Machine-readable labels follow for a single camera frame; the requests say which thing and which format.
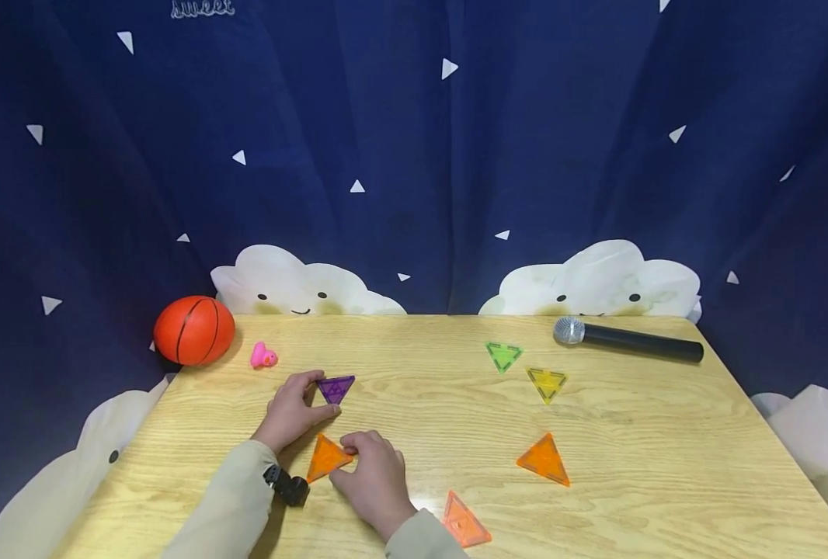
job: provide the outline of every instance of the basketball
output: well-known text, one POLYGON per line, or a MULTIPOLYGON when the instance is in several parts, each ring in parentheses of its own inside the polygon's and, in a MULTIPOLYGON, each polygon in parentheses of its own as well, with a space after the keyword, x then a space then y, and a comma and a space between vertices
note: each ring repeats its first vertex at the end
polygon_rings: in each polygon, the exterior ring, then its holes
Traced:
POLYGON ((153 328, 156 349, 181 365, 204 365, 224 355, 234 339, 234 318, 212 297, 191 295, 165 308, 153 328))

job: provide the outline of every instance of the wooden table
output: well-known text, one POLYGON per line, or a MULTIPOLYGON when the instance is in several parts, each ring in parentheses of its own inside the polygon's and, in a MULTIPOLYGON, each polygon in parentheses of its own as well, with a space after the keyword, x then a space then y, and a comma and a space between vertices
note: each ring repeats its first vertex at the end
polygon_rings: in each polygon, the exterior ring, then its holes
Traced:
MULTIPOLYGON (((605 325, 701 340, 675 318, 605 325)), ((707 348, 700 366, 557 346, 549 317, 237 317, 219 363, 184 370, 61 547, 60 557, 158 557, 221 458, 290 373, 356 375, 325 434, 378 429, 402 449, 416 506, 454 489, 494 541, 472 557, 828 559, 828 508, 707 348), (252 370, 263 340, 280 356, 252 370), (486 342, 525 353, 499 375, 486 342), (526 367, 566 372, 544 405, 526 367), (515 465, 554 434, 572 487, 515 465)), ((315 395, 320 401, 320 394, 315 395)), ((304 476, 314 433, 282 461, 304 476)), ((383 557, 330 481, 272 519, 252 557, 383 557)))

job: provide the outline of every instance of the beige sleeve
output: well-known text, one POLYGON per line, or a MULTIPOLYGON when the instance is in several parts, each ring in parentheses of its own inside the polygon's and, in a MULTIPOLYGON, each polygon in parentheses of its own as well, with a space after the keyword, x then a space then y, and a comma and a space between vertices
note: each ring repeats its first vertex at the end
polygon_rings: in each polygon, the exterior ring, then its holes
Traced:
POLYGON ((468 559, 461 544, 426 509, 410 517, 386 543, 386 559, 468 559))
POLYGON ((259 441, 234 447, 162 559, 247 559, 265 529, 274 496, 262 475, 276 462, 259 441))

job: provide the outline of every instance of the purple triangle tile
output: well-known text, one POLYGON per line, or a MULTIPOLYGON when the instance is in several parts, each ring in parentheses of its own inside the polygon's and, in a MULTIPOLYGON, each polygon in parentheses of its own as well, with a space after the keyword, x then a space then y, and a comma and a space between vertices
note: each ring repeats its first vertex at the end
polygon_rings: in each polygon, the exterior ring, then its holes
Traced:
POLYGON ((318 381, 318 388, 321 389, 321 394, 324 394, 327 404, 339 404, 353 386, 353 382, 355 382, 355 375, 325 378, 318 381))

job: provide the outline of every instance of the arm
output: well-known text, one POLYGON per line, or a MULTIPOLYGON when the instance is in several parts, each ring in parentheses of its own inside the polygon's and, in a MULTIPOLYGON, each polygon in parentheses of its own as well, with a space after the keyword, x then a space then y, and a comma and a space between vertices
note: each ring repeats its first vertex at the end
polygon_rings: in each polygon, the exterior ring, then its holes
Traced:
POLYGON ((304 394, 324 371, 290 375, 268 402, 265 418, 249 441, 222 461, 196 510, 162 554, 162 559, 247 559, 271 513, 274 490, 263 475, 277 454, 339 406, 312 408, 304 394))
POLYGON ((387 559, 467 559, 430 511, 414 508, 401 451, 377 431, 350 433, 339 443, 345 452, 357 454, 359 463, 354 472, 334 470, 330 481, 386 542, 387 559))
POLYGON ((422 509, 392 534, 386 559, 468 559, 468 555, 442 523, 422 509))
POLYGON ((246 559, 268 522, 274 490, 262 475, 276 462, 259 441, 234 447, 162 559, 246 559))

